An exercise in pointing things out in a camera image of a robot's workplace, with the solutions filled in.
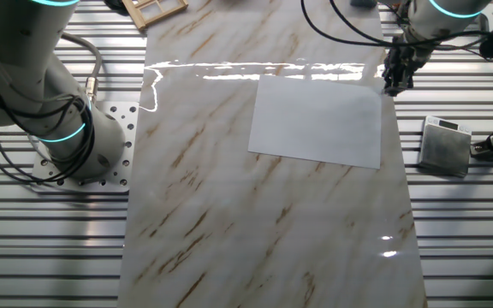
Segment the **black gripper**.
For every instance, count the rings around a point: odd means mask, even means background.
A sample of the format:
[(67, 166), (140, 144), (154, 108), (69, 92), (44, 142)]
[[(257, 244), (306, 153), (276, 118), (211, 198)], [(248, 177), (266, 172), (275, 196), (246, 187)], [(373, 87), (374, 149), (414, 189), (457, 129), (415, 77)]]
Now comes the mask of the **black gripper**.
[[(396, 96), (413, 88), (413, 75), (427, 63), (427, 49), (421, 47), (392, 47), (386, 58), (382, 74), (383, 92)], [(397, 91), (395, 80), (398, 80)]]

